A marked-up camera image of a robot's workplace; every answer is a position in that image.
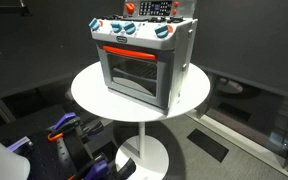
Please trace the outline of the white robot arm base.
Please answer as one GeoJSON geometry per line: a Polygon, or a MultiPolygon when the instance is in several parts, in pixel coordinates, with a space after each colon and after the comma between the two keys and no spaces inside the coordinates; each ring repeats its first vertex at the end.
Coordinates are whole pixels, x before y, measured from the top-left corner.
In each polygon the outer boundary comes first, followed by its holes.
{"type": "Polygon", "coordinates": [[[0,180],[27,180],[30,162],[0,143],[0,180]]]}

